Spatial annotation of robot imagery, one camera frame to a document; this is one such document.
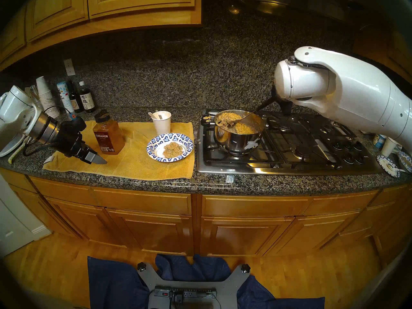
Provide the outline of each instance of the yellow towel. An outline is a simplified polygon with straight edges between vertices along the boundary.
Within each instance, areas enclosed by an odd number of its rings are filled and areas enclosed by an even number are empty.
[[[124,177],[139,180],[164,180],[191,178],[194,167],[194,150],[186,158],[172,163],[158,162],[146,153],[149,141],[157,136],[153,123],[119,123],[126,144],[118,155],[102,154],[93,133],[94,121],[86,122],[82,131],[83,140],[102,156],[107,164],[87,164],[74,157],[66,157],[60,152],[53,154],[53,161],[43,165],[48,171],[74,171],[103,176]],[[193,141],[192,123],[171,123],[172,133],[182,133]]]

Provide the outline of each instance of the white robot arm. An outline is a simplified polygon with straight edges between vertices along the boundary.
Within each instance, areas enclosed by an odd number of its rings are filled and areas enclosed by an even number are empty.
[[[85,163],[105,164],[96,151],[82,140],[82,130],[86,128],[83,119],[59,123],[39,108],[21,89],[13,86],[9,93],[0,97],[0,150],[2,150],[17,133],[31,136],[34,140],[53,147],[67,157],[76,157]],[[39,149],[23,155],[30,156]]]
[[[280,98],[348,127],[389,136],[412,150],[412,102],[375,66],[304,46],[277,64],[274,80]]]

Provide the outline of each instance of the cooking pot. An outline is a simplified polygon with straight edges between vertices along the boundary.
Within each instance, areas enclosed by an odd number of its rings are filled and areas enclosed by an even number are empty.
[[[216,144],[234,156],[243,156],[249,154],[259,146],[262,140],[262,132],[265,129],[264,121],[256,114],[251,114],[242,120],[242,123],[255,129],[255,134],[236,134],[229,132],[218,126],[219,116],[223,113],[235,113],[241,117],[250,112],[245,110],[224,110],[215,115],[215,133],[213,135]]]

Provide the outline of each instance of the stovetop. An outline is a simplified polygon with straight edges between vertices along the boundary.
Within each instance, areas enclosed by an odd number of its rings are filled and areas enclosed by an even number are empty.
[[[235,157],[218,148],[213,116],[202,112],[198,131],[197,171],[256,175],[352,175],[381,173],[376,159],[346,126],[321,115],[258,112],[266,128],[253,152]]]

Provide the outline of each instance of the granite countertop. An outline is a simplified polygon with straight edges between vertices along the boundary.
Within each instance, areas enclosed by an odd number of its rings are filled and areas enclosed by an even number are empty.
[[[118,122],[150,122],[147,112],[155,112],[156,108],[107,108],[111,117]],[[172,122],[192,122],[194,137],[197,129],[200,109],[169,108]],[[81,113],[83,119],[94,119],[93,114]],[[358,140],[365,145],[373,155],[378,150],[371,143],[371,137],[361,132],[355,132]],[[144,190],[154,192],[228,194],[228,195],[301,195],[301,194],[332,194],[345,192],[360,192],[384,186],[394,186],[412,182],[412,175],[401,173],[400,178],[393,178],[386,173],[349,176],[248,176],[248,175],[218,175],[200,174],[194,165],[191,179],[143,181],[119,177],[107,177],[87,173],[47,171],[42,164],[54,152],[46,149],[30,157],[19,155],[14,163],[7,162],[9,155],[0,158],[0,167],[4,167],[30,176],[57,180],[80,185],[119,188],[128,190]]]

